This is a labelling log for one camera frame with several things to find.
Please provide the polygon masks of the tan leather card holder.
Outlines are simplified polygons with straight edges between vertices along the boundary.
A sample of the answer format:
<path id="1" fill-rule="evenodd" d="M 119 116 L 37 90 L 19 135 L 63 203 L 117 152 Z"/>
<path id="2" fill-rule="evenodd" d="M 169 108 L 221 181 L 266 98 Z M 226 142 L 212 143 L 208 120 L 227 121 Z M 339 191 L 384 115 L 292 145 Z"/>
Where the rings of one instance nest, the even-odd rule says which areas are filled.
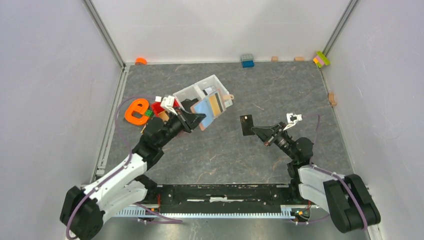
<path id="1" fill-rule="evenodd" d="M 209 103 L 209 96 L 206 96 L 204 99 L 195 103 L 193 106 L 191 106 L 190 110 L 192 111 L 192 113 L 198 113 L 198 114 L 203 113 L 203 114 L 206 115 L 206 118 L 203 119 L 203 121 L 199 125 L 199 128 L 202 131 L 204 131 L 207 127 L 209 127 L 213 123 L 213 121 L 217 118 L 217 117 L 213 116 L 212 109 L 211 109 L 211 106 L 210 106 L 210 103 Z"/>

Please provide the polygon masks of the gold striped credit card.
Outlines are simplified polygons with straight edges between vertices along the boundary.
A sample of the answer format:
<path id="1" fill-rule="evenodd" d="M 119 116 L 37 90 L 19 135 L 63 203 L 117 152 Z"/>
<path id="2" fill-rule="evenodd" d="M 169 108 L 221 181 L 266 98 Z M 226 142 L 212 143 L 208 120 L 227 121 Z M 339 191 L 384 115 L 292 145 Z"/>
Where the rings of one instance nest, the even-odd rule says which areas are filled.
<path id="1" fill-rule="evenodd" d="M 218 117 L 224 112 L 224 105 L 221 99 L 220 91 L 217 90 L 214 93 L 211 93 L 208 101 L 214 118 Z"/>

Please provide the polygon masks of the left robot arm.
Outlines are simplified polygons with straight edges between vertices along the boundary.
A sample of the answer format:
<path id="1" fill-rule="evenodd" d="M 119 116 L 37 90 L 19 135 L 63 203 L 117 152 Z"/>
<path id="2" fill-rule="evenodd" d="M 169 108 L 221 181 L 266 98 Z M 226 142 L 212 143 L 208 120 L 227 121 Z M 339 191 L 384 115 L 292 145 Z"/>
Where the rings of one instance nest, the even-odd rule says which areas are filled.
<path id="1" fill-rule="evenodd" d="M 83 188 L 70 188 L 59 216 L 69 240 L 91 240 L 118 212 L 143 201 L 153 203 L 157 190 L 138 181 L 164 155 L 163 147 L 180 132 L 191 133 L 206 118 L 178 107 L 164 122 L 150 119 L 127 157 L 103 177 Z"/>

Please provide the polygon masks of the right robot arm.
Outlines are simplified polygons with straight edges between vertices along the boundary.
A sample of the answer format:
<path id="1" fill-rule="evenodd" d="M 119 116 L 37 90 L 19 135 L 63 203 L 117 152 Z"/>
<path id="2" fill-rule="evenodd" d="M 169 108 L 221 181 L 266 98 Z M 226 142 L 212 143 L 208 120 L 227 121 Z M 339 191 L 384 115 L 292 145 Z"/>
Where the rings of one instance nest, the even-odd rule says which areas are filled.
<path id="1" fill-rule="evenodd" d="M 251 131 L 265 146 L 276 145 L 291 162 L 287 165 L 291 177 L 289 199 L 295 204 L 308 200 L 325 210 L 341 232 L 367 230 L 381 222 L 381 214 L 363 179 L 357 174 L 342 175 L 312 163 L 314 143 L 300 137 L 294 140 L 286 124 L 253 126 Z"/>

